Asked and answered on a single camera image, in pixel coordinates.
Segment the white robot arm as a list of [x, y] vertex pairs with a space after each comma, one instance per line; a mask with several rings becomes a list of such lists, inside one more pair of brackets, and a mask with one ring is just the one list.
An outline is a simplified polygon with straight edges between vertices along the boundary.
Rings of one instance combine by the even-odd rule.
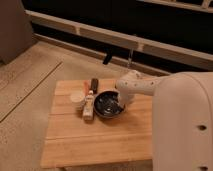
[[133, 70], [115, 86], [122, 107], [136, 94], [152, 97], [153, 171], [213, 171], [213, 72]]

